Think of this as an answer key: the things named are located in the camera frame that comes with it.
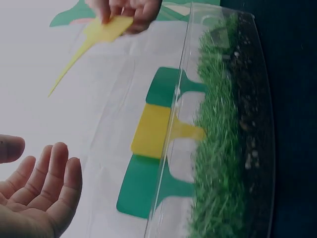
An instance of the plastic tray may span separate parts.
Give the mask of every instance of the plastic tray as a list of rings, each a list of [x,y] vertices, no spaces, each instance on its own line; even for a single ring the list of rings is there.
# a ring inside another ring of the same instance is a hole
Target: plastic tray
[[[178,78],[145,237],[269,237],[274,132],[254,17],[193,3]],[[178,120],[205,138],[175,138]]]

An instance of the clear plastic container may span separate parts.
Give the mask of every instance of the clear plastic container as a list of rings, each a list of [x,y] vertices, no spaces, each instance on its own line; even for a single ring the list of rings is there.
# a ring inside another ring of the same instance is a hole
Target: clear plastic container
[[[87,162],[85,237],[268,236],[274,134],[253,16],[193,3],[188,23],[149,31],[99,56],[122,70]]]
[[[269,237],[274,132],[254,17],[193,3],[179,72],[145,238]],[[175,138],[178,121],[204,139]]]

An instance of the green grass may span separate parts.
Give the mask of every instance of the green grass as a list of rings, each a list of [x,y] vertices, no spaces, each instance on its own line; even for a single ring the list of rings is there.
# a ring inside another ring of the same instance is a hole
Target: green grass
[[[226,28],[233,46],[237,16],[220,22],[216,28],[219,27]],[[245,238],[238,110],[233,81],[227,77],[227,65],[222,60],[222,54],[233,49],[215,47],[210,31],[201,38],[198,63],[198,75],[208,91],[195,125],[205,130],[206,137],[195,153],[195,197],[189,238]]]

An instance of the dark soil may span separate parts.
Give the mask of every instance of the dark soil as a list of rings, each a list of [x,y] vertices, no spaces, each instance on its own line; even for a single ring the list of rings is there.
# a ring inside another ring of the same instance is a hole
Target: dark soil
[[[234,51],[229,62],[237,86],[236,98],[244,155],[249,238],[269,235],[274,194],[275,151],[269,85],[254,20],[238,15]]]

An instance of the yellow paper cutout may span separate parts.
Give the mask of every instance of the yellow paper cutout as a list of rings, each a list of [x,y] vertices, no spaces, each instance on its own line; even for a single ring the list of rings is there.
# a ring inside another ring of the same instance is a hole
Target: yellow paper cutout
[[[164,142],[169,128],[171,108],[145,104],[141,119],[131,143],[131,151],[135,155],[161,158]],[[174,116],[169,141],[176,138],[192,138],[201,140],[204,131],[200,127],[189,125]]]
[[[55,90],[57,85],[61,82],[62,78],[75,64],[75,62],[94,44],[99,42],[113,42],[118,38],[129,26],[132,25],[133,17],[127,16],[114,16],[107,24],[102,24],[98,18],[95,18],[85,29],[84,33],[87,39],[83,45],[78,49],[76,54],[72,57],[63,72],[60,74],[52,88],[49,96]]]

